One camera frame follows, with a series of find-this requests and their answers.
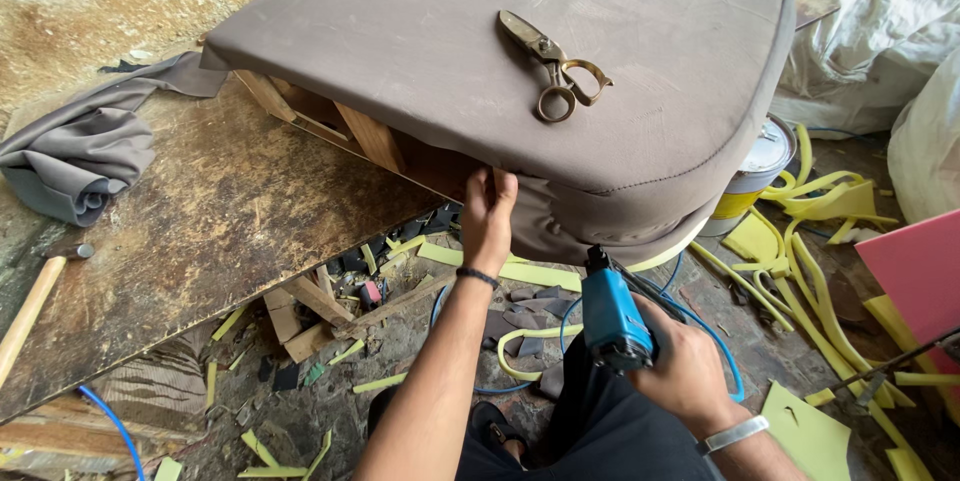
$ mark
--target black bracelet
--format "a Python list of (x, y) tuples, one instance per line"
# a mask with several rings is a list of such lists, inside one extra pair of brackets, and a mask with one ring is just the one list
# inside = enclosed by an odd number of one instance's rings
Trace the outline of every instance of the black bracelet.
[(457, 277), (473, 277), (474, 279), (483, 280), (486, 282), (486, 284), (492, 286), (494, 290), (497, 290), (500, 287), (500, 283), (497, 281), (497, 279), (491, 278), (473, 267), (458, 267)]

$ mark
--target wooden hammer handle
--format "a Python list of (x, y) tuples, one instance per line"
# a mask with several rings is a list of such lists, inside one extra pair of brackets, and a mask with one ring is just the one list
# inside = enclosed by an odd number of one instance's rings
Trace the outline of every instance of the wooden hammer handle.
[(41, 314), (43, 303), (47, 301), (47, 296), (50, 295), (50, 290), (53, 289), (65, 265), (64, 256), (55, 256), (47, 260), (40, 271), (40, 276), (30, 288), (27, 300), (20, 307), (20, 312), (16, 313), (16, 318), (6, 330), (6, 335), (0, 342), (0, 387), (3, 387), (4, 382), (7, 381), (7, 376), (14, 362), (17, 361), (23, 343), (26, 342), (27, 335), (37, 321), (37, 316)]

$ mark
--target person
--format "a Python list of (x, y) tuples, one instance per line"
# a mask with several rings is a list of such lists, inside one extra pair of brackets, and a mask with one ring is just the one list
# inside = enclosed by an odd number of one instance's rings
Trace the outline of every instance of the person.
[[(463, 267), (402, 385), (370, 406), (369, 441), (355, 480), (716, 479), (696, 442), (752, 414), (727, 395), (720, 357), (700, 329), (634, 296), (660, 350), (651, 368), (617, 376), (594, 364), (577, 336), (563, 357), (563, 390), (546, 439), (558, 457), (526, 470), (526, 441), (496, 406), (471, 408), (474, 376), (493, 297), (510, 253), (517, 178), (481, 169), (467, 181), (460, 216)], [(807, 479), (766, 432), (709, 454), (727, 480)]]

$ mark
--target pink board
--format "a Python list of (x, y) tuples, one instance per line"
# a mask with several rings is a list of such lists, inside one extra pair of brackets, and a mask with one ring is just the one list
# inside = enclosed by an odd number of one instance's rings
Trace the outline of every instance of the pink board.
[[(858, 242), (856, 250), (920, 344), (960, 326), (960, 209)], [(941, 373), (960, 374), (941, 348), (929, 356)], [(953, 394), (960, 399), (960, 387)]]

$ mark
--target silver bangle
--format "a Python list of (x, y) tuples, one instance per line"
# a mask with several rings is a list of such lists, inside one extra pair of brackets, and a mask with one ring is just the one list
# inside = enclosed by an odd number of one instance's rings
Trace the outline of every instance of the silver bangle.
[(730, 444), (750, 438), (751, 436), (770, 428), (770, 422), (763, 415), (751, 417), (742, 423), (722, 430), (713, 436), (704, 438), (697, 442), (697, 451), (702, 456), (707, 456), (717, 450), (722, 450)]

